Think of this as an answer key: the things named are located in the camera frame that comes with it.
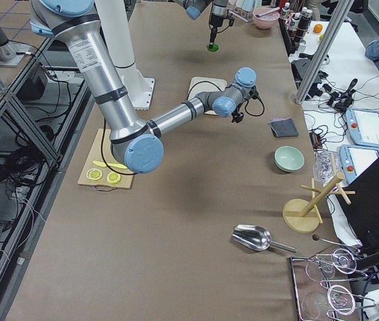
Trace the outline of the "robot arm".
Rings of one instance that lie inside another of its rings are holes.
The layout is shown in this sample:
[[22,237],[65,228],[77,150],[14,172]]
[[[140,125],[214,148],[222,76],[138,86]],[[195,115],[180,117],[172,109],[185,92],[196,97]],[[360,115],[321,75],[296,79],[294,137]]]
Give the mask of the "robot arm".
[[207,49],[209,51],[217,51],[219,45],[215,42],[218,33],[223,32],[228,27],[232,27],[235,19],[230,14],[228,1],[222,0],[176,0],[174,3],[180,5],[186,11],[186,14],[196,20],[201,13],[211,4],[211,12],[209,15],[210,38]]
[[240,122],[239,107],[253,98],[257,74],[243,67],[223,91],[201,92],[152,120],[138,117],[102,36],[94,1],[31,1],[34,33],[66,44],[110,127],[113,157],[133,173],[158,168],[164,156],[160,137],[208,110]]

